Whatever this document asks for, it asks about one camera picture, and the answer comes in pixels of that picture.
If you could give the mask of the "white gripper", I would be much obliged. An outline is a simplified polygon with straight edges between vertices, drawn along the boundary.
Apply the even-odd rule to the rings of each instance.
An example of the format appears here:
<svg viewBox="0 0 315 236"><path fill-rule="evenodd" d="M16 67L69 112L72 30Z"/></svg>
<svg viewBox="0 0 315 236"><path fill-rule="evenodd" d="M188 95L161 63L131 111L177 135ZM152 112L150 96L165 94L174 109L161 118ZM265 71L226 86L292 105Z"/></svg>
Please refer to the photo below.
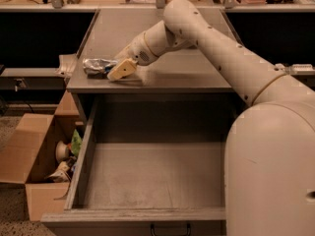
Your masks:
<svg viewBox="0 0 315 236"><path fill-rule="evenodd" d="M107 75L112 82L133 74L137 69L137 64L148 66L158 59L147 45L144 32L138 34L115 58L120 62Z"/></svg>

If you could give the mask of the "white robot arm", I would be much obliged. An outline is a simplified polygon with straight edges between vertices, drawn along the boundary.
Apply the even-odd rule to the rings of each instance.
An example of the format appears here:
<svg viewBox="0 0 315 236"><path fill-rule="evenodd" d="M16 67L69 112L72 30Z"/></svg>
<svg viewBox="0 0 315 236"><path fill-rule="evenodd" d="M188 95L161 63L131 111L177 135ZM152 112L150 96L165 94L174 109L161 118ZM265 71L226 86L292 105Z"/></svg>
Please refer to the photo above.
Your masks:
<svg viewBox="0 0 315 236"><path fill-rule="evenodd" d="M196 46L247 104L225 144L227 236L315 236L315 91L209 25L188 0L117 54L117 81Z"/></svg>

